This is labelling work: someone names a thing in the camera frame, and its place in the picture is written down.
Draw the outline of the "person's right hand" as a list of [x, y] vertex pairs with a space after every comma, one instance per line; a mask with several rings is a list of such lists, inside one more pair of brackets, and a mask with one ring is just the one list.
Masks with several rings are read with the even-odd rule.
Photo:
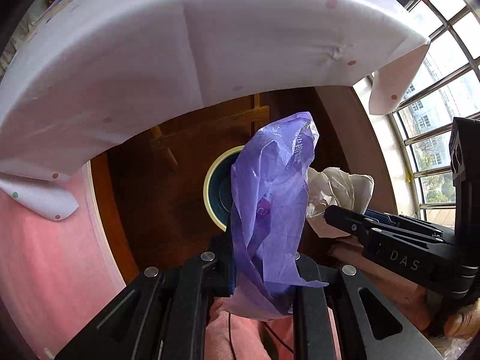
[[477, 300], [473, 305], [459, 309], [444, 324], [444, 334], [448, 337], [469, 340], [476, 336], [480, 327], [480, 305]]

